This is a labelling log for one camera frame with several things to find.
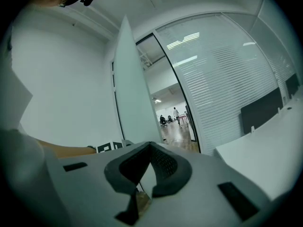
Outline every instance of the forearm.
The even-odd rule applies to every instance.
[[[40,145],[53,149],[53,151],[55,152],[58,158],[77,157],[77,156],[90,155],[96,153],[96,150],[90,147],[66,147],[66,146],[54,145],[45,142],[43,140],[37,139],[37,141],[39,142]]]

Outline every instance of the floor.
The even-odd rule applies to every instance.
[[[180,147],[183,149],[199,152],[197,142],[192,142],[187,124],[179,125],[178,121],[168,123],[161,127],[162,136],[166,139],[164,142],[168,145]]]

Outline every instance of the table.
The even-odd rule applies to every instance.
[[[271,200],[291,190],[303,162],[303,87],[268,122],[216,151]]]

